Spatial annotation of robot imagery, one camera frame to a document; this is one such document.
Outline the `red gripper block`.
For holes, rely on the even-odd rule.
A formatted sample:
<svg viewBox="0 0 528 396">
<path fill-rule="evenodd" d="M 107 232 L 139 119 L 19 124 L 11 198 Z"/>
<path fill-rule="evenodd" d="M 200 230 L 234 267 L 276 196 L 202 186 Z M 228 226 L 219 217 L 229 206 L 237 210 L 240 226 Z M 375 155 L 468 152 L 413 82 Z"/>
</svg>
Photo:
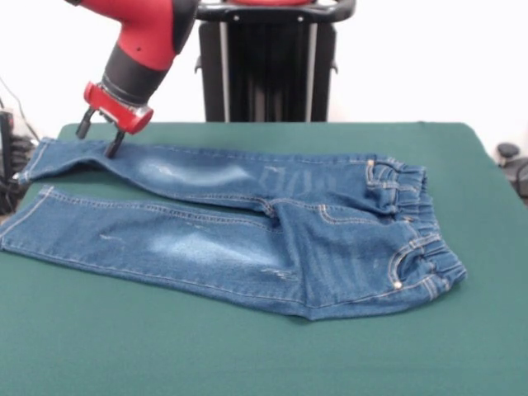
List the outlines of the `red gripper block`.
<svg viewBox="0 0 528 396">
<path fill-rule="evenodd" d="M 125 133 L 138 134 L 151 121 L 153 109 L 149 106 L 131 106 L 113 97 L 101 84 L 89 82 L 83 93 L 88 104 L 78 124 L 76 136 L 85 138 L 91 128 L 91 118 L 95 112 L 101 113 L 118 129 L 115 138 L 106 147 L 105 156 L 113 158 L 120 148 Z"/>
</svg>

